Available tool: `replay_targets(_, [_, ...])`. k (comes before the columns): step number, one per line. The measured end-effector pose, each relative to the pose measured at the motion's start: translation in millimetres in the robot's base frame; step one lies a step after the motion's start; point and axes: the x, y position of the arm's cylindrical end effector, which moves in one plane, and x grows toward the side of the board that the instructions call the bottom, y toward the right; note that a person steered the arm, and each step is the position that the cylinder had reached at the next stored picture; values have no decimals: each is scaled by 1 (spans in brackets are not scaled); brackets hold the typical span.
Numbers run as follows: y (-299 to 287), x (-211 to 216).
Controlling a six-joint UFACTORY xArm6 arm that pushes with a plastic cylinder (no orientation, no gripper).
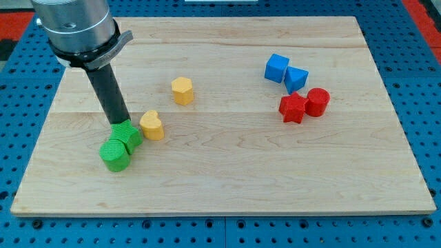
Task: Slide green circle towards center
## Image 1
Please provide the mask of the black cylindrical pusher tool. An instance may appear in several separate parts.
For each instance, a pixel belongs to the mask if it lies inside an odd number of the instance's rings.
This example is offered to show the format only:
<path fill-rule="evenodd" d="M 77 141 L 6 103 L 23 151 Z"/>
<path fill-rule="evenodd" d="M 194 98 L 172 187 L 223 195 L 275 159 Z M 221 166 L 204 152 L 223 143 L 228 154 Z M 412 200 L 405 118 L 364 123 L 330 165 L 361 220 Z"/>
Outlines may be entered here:
<path fill-rule="evenodd" d="M 110 124 L 130 119 L 120 87 L 110 64 L 86 72 L 94 92 Z"/>

